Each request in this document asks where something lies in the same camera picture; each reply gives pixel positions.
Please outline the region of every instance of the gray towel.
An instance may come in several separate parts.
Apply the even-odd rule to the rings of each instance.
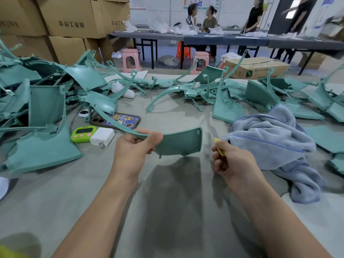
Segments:
[[[293,114],[283,105],[269,114],[239,118],[224,140],[250,151],[262,170],[293,182],[291,199],[309,204],[320,201],[322,178],[306,163],[306,152],[316,151],[316,144],[296,124]]]

